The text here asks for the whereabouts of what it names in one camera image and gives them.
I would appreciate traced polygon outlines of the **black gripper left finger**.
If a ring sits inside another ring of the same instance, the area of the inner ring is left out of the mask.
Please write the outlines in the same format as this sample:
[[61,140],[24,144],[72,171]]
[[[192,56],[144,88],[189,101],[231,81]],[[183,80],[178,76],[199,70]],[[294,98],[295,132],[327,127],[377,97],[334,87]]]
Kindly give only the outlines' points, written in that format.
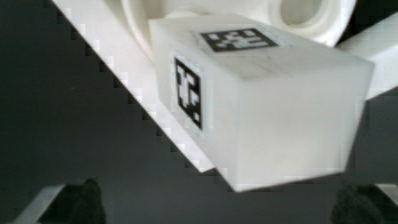
[[95,179],[87,179],[82,185],[66,185],[38,223],[107,224],[102,188]]

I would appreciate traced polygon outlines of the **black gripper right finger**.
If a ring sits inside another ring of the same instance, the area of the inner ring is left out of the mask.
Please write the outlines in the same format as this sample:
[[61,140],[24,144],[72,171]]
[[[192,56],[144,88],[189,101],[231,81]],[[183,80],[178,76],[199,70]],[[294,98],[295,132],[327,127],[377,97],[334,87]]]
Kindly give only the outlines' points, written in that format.
[[345,185],[338,191],[333,224],[398,224],[398,185]]

